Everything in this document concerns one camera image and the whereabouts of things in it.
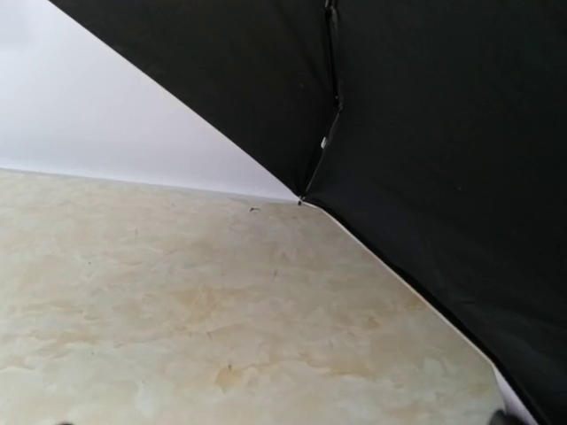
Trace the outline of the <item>pink black folding umbrella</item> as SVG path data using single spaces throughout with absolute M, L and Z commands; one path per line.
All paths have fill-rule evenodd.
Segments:
M 60 1 L 566 421 L 563 1 Z

